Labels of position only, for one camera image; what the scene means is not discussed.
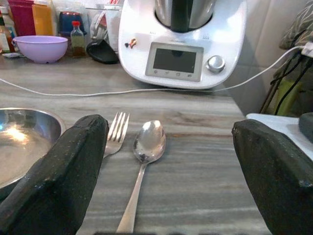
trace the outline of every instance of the appliance button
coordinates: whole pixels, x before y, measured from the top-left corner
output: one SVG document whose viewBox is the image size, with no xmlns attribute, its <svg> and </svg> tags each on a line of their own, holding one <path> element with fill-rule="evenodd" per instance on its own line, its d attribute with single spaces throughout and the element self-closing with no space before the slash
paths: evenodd
<svg viewBox="0 0 313 235">
<path fill-rule="evenodd" d="M 225 60 L 219 55 L 214 55 L 207 60 L 206 67 L 213 73 L 219 73 L 225 68 Z"/>
</svg>

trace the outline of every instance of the fork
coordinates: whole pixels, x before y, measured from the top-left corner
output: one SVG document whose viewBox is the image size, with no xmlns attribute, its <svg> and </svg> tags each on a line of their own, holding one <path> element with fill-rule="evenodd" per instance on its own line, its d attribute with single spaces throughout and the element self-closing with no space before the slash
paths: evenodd
<svg viewBox="0 0 313 235">
<path fill-rule="evenodd" d="M 126 119 L 125 117 L 126 113 L 116 113 L 111 128 L 109 129 L 104 158 L 120 150 L 128 128 L 129 114 Z"/>
</svg>

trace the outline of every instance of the red container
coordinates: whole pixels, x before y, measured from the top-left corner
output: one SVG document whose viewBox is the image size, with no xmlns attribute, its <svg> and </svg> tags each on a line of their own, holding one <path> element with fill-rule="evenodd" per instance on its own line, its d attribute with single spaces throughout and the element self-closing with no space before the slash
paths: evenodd
<svg viewBox="0 0 313 235">
<path fill-rule="evenodd" d="M 8 0 L 18 36 L 36 35 L 32 5 L 33 0 Z"/>
</svg>

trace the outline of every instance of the stainless steel bowl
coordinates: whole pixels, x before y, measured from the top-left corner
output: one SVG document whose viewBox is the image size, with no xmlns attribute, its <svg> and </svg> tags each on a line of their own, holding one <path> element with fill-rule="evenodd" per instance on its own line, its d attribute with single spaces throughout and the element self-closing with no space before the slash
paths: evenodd
<svg viewBox="0 0 313 235">
<path fill-rule="evenodd" d="M 23 108 L 0 109 L 0 200 L 65 131 L 55 114 Z"/>
</svg>

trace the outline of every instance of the white power cable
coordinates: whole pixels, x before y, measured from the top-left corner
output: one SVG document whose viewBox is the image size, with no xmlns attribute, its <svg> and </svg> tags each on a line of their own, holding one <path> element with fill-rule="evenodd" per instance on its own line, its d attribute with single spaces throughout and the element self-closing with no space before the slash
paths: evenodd
<svg viewBox="0 0 313 235">
<path fill-rule="evenodd" d="M 254 78 L 260 76 L 261 74 L 265 73 L 266 71 L 270 70 L 271 68 L 273 68 L 277 63 L 279 63 L 286 55 L 288 55 L 291 51 L 294 51 L 296 49 L 303 49 L 305 47 L 302 46 L 297 46 L 297 47 L 293 47 L 291 49 L 289 49 L 288 51 L 286 51 L 278 60 L 276 60 L 276 62 L 274 62 L 271 66 L 269 66 L 267 69 L 263 70 L 262 72 L 258 73 L 257 75 L 249 78 L 248 80 L 237 84 L 235 86 L 232 87 L 226 87 L 223 89 L 219 89 L 219 90 L 187 90 L 187 89 L 172 89 L 172 88 L 155 88 L 155 89 L 137 89 L 137 90 L 128 90 L 128 91 L 121 91 L 121 92 L 100 92 L 100 93 L 93 93 L 93 94 L 47 94 L 47 93 L 42 93 L 42 92 L 37 92 L 25 87 L 21 87 L 19 85 L 16 85 L 14 83 L 8 82 L 4 79 L 0 78 L 0 81 L 8 84 L 10 86 L 19 88 L 21 90 L 27 91 L 27 92 L 31 92 L 31 93 L 35 93 L 35 94 L 40 94 L 40 95 L 46 95 L 46 96 L 78 96 L 78 97 L 90 97 L 90 96 L 99 96 L 99 95 L 109 95 L 109 94 L 127 94 L 127 93 L 135 93 L 135 92 L 158 92 L 158 91 L 174 91 L 174 92 L 202 92 L 202 93 L 213 93 L 213 92 L 221 92 L 221 91 L 226 91 L 229 89 L 233 89 L 239 86 L 242 86 L 246 83 L 248 83 L 249 81 L 253 80 Z"/>
</svg>

